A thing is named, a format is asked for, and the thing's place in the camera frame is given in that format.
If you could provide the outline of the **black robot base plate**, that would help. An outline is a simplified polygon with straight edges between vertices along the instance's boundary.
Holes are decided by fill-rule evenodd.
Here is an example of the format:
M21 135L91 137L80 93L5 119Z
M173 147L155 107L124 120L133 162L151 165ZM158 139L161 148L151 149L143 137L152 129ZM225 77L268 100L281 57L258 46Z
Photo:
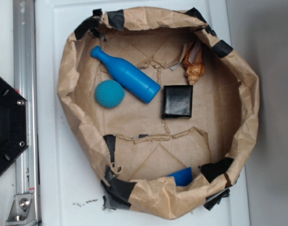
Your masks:
M0 77L0 177L28 147L27 100Z

